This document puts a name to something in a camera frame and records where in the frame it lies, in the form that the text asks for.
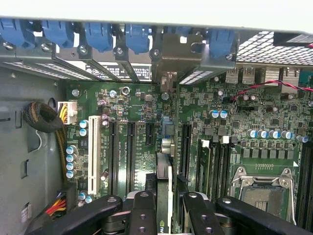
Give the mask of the long black expansion slot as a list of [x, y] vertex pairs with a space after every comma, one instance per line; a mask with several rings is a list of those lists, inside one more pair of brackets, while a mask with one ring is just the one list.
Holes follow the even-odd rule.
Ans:
[[181, 148], [180, 148], [180, 173], [188, 178], [189, 156], [191, 149], [191, 131], [192, 125], [188, 123], [182, 124], [181, 130]]
[[110, 121], [109, 126], [109, 194], [117, 195], [118, 185], [118, 121]]
[[136, 158], [136, 122], [127, 123], [127, 179], [126, 192], [134, 191], [134, 174]]

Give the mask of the green motherboard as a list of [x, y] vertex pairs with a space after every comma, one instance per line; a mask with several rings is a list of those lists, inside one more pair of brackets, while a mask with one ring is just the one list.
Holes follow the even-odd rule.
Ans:
[[[229, 170], [227, 193], [236, 169], [243, 166], [247, 174], [279, 175], [290, 168], [294, 179], [295, 220], [302, 144], [306, 144], [304, 171], [302, 228], [307, 230], [308, 156], [313, 143], [313, 74], [302, 72], [294, 77], [277, 76], [255, 80], [251, 84], [238, 80], [230, 82], [219, 77], [193, 84], [187, 90], [194, 99], [191, 110], [199, 140], [209, 140], [211, 171], [209, 191], [211, 202], [220, 198], [220, 169], [222, 136], [229, 136]], [[67, 131], [67, 177], [77, 186], [78, 205], [109, 194], [109, 126], [117, 120], [118, 185], [117, 196], [126, 198], [127, 123], [136, 122], [136, 158], [134, 191], [151, 190], [156, 195], [156, 134], [154, 145], [146, 145], [146, 123], [155, 124], [153, 107], [159, 85], [71, 82], [67, 88], [69, 101], [77, 102], [77, 123]], [[88, 194], [89, 116], [101, 118], [100, 189]], [[212, 197], [212, 150], [219, 144], [215, 197]], [[196, 187], [198, 189], [199, 161]]]

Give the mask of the CPU socket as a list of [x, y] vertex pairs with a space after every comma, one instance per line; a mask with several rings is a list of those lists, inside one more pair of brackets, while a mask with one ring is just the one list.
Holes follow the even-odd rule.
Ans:
[[279, 175], [247, 174], [239, 166], [230, 183], [229, 195], [290, 223], [295, 220], [294, 179], [290, 168]]

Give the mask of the black RAM slot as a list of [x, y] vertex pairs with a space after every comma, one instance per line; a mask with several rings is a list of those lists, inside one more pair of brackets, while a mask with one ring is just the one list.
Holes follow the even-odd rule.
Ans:
[[303, 190], [304, 190], [304, 171], [306, 162], [306, 144], [302, 144], [301, 148], [301, 161], [299, 161], [299, 180], [298, 180], [298, 193], [297, 193], [297, 209], [296, 209], [296, 219], [298, 227], [302, 228], [302, 209], [303, 209]]
[[217, 142], [213, 143], [213, 150], [212, 150], [212, 197], [215, 197], [215, 190], [216, 190], [216, 174], [217, 168], [219, 164], [219, 144]]
[[308, 190], [308, 205], [307, 205], [307, 229], [313, 233], [313, 143], [310, 145], [310, 154], [308, 156], [308, 182], [307, 182], [307, 190]]
[[227, 179], [229, 170], [229, 136], [222, 136], [220, 139], [221, 144], [221, 169], [220, 169], [220, 196], [225, 196], [227, 193]]

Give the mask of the blue card retention clip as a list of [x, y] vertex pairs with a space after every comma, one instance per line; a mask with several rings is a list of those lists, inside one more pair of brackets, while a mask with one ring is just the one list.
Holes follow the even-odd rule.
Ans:
[[99, 52], [113, 49], [112, 26], [110, 23], [84, 23], [84, 29], [89, 46]]
[[28, 20], [0, 19], [0, 35], [2, 38], [17, 46], [26, 49], [35, 47], [35, 35], [32, 24]]
[[125, 25], [126, 46], [131, 49], [134, 54], [142, 54], [149, 52], [149, 26], [138, 24]]
[[231, 52], [235, 32], [225, 29], [211, 29], [208, 32], [209, 39], [209, 58], [219, 59], [224, 58], [227, 61], [232, 61], [234, 56]]
[[44, 36], [61, 48], [72, 48], [74, 45], [74, 26], [72, 22], [43, 20]]

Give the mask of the white expansion slot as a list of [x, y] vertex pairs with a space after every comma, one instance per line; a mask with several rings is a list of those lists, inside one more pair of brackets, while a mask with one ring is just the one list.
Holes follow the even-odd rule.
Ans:
[[96, 195], [100, 189], [100, 137], [100, 116], [89, 116], [88, 194], [93, 195]]

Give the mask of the open black PC case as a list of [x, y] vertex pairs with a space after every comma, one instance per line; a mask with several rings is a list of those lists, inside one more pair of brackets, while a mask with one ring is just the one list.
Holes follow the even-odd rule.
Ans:
[[[304, 30], [152, 20], [2, 18], [28, 20], [36, 44], [32, 49], [17, 47], [0, 35], [0, 235], [24, 235], [38, 219], [55, 221], [97, 200], [78, 205], [77, 186], [67, 177], [70, 125], [59, 118], [58, 102], [69, 101], [71, 82], [158, 85], [153, 82], [151, 58], [158, 36], [174, 33], [181, 43], [186, 43], [189, 34], [202, 36], [202, 45], [196, 47], [201, 50], [201, 62], [190, 79], [193, 84], [216, 77], [251, 84], [277, 76], [313, 74], [313, 24]], [[43, 20], [72, 22], [73, 47], [61, 48], [48, 40], [43, 34]], [[88, 45], [84, 23], [93, 22], [111, 24], [111, 51], [99, 52]], [[149, 26], [149, 52], [134, 54], [126, 46], [126, 24]], [[235, 32], [232, 61], [209, 58], [211, 29]], [[209, 200], [207, 206], [215, 210], [216, 202]], [[185, 223], [183, 201], [182, 208]], [[185, 232], [184, 223], [182, 232], [162, 235], [193, 235]]]

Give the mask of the white power connector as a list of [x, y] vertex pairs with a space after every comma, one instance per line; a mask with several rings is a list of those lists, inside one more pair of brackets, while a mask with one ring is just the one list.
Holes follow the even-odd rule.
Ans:
[[58, 102], [58, 116], [64, 125], [75, 125], [77, 123], [77, 102]]

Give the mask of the short black expansion slot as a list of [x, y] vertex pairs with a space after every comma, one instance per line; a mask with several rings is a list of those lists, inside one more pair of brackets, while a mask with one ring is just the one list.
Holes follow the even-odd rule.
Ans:
[[154, 145], [155, 124], [153, 122], [146, 123], [146, 145]]

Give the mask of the green RAM stick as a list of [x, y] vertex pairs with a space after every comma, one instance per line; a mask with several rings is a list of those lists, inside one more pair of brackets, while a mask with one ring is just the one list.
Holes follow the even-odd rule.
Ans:
[[211, 171], [211, 149], [209, 140], [199, 140], [199, 177], [198, 189], [199, 192], [208, 194], [210, 171]]

